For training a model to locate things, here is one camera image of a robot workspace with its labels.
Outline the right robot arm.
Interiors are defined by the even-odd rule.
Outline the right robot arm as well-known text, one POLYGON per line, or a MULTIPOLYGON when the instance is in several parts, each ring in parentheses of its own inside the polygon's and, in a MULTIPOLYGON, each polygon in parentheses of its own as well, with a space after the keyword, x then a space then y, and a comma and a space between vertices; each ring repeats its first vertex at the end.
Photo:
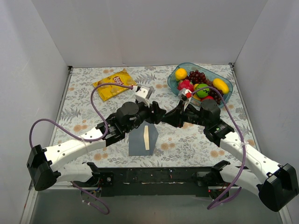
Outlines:
POLYGON ((257 195, 271 211, 280 211, 299 194, 296 170, 290 164, 281 165, 245 144, 234 128, 220 118, 220 109, 214 100, 204 100, 199 110, 185 101, 162 119, 173 127, 182 127, 185 122, 204 127, 207 139, 241 161, 237 168, 228 161, 214 165, 204 178, 211 177, 216 185, 225 182, 237 185, 257 195))

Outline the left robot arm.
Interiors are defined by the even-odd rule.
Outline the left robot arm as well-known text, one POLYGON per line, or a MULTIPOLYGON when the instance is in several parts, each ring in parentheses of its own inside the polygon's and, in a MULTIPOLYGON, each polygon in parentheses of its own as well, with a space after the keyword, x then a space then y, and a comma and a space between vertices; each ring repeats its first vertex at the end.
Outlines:
POLYGON ((91 151, 110 146, 125 138, 130 131, 143 122, 158 124, 166 110, 158 102, 150 106, 143 102, 126 102, 115 113, 110 114, 104 122, 75 139, 55 146, 43 148, 36 145, 31 148, 27 169, 36 191, 46 190, 56 182, 78 181, 93 187, 99 183, 99 174, 89 165, 82 164, 67 167, 66 164, 91 151))

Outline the red apple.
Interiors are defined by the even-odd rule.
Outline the red apple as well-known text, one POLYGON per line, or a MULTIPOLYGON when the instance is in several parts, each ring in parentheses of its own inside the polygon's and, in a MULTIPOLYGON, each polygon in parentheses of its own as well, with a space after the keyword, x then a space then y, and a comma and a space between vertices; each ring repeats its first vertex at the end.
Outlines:
POLYGON ((214 100, 214 98, 212 96, 206 96, 206 97, 201 99, 201 102, 203 102, 204 100, 207 100, 207 99, 214 100))

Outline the yellow Lays chips bag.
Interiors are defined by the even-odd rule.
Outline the yellow Lays chips bag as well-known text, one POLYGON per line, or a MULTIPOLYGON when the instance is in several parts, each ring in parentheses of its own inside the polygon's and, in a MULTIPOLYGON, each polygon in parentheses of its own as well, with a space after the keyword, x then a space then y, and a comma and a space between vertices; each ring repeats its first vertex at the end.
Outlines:
POLYGON ((99 94, 100 98, 103 101, 107 101, 110 98, 113 98, 116 95, 127 90, 127 88, 125 87, 112 85, 111 83, 124 85, 124 86, 136 85, 135 80, 128 74, 126 69, 123 69, 117 73, 107 76, 106 78, 103 78, 100 81, 94 82, 93 86, 97 87, 100 84, 107 84, 107 83, 108 85, 101 86, 97 89, 97 93, 99 94))

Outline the green ball fruit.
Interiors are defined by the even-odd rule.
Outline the green ball fruit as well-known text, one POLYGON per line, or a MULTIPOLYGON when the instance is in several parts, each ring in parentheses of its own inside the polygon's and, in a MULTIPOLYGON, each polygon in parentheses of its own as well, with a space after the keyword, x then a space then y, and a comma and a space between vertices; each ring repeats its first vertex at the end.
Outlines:
POLYGON ((202 90, 196 92, 196 95, 197 95, 199 98, 204 98, 204 97, 206 97, 206 96, 209 95, 210 89, 208 88, 208 85, 207 85, 207 84, 199 84, 199 85, 197 86, 197 89, 201 89, 201 88, 203 88, 203 87, 204 87, 204 89, 202 89, 202 90))

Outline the yellow lemon left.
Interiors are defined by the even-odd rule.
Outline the yellow lemon left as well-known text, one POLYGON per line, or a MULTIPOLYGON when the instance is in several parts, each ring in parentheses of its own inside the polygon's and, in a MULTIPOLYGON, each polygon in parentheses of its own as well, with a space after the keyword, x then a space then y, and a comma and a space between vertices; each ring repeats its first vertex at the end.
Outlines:
POLYGON ((184 80, 187 76, 188 76, 188 73, 184 68, 179 68, 175 71, 176 81, 184 80))

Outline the purple grape bunch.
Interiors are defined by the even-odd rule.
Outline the purple grape bunch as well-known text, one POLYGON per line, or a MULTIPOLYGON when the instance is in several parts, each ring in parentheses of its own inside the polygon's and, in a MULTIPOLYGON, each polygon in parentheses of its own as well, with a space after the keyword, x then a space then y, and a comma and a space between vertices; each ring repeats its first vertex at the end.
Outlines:
MULTIPOLYGON (((186 79, 187 79, 187 80, 190 80, 190 81, 193 83, 193 85, 194 85, 194 84, 207 84, 208 86, 215 88, 214 85, 213 85, 212 80, 208 79, 208 78, 206 77, 206 75, 205 75, 204 72, 199 72, 198 70, 190 71, 190 74, 189 74, 189 76, 188 76, 186 79)), ((224 94, 222 93, 221 90, 218 90, 218 89, 216 89, 216 90, 217 90, 222 96, 224 95, 224 94)), ((219 95, 216 93, 215 90, 211 90, 211 89, 210 89, 209 96, 212 96, 218 105, 221 104, 221 99, 220 99, 219 95)), ((196 93, 194 94, 194 97, 195 97, 197 100, 200 100, 200 101, 201 101, 201 98, 199 98, 199 97, 196 95, 196 93)))

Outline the teal plastic fruit basket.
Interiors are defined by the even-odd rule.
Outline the teal plastic fruit basket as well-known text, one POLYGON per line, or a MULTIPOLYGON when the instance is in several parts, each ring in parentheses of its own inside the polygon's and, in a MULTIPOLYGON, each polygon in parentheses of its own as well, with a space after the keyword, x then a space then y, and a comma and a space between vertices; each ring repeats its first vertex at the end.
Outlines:
POLYGON ((233 85, 232 85, 232 83, 231 83, 228 79, 226 79, 225 77, 222 77, 222 76, 220 76, 220 75, 218 75, 218 74, 216 74, 216 73, 214 73, 214 72, 212 72, 212 71, 210 71, 210 70, 208 70, 208 69, 205 69, 205 68, 203 68, 203 67, 200 67, 200 66, 198 66, 198 65, 195 65, 195 64, 193 64, 193 63, 181 63, 181 64, 179 64, 179 65, 175 68, 175 70, 169 75, 169 77, 168 77, 168 79, 167 79, 167 84, 168 84, 168 86, 170 87, 171 91, 172 91, 175 95, 178 95, 178 93, 179 93, 179 90, 177 89, 177 87, 178 87, 178 82, 179 82, 179 81, 176 81, 176 79, 175 79, 175 71, 176 71, 177 69, 179 69, 179 68, 184 68, 184 69, 187 71, 188 76, 189 76, 189 74, 190 74, 190 71, 198 70, 199 72, 204 72, 205 75, 206 75, 206 77, 207 77, 208 79, 212 80, 212 81, 213 81, 215 78, 222 79, 222 80, 228 85, 228 87, 229 87, 229 93, 228 93, 228 94, 224 94, 224 95, 222 96, 223 99, 225 100, 225 102, 228 102, 228 100, 229 100, 229 98, 230 98, 230 96, 231 96, 231 94, 232 94, 232 92, 233 92, 233 85))

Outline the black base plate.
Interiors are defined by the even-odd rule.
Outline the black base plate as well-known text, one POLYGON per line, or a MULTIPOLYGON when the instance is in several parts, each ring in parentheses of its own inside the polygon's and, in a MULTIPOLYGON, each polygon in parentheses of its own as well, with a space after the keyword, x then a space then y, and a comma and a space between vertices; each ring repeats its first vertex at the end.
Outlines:
POLYGON ((98 168, 82 188, 100 189, 102 197, 198 196, 208 197, 209 187, 225 185, 213 167, 98 168))

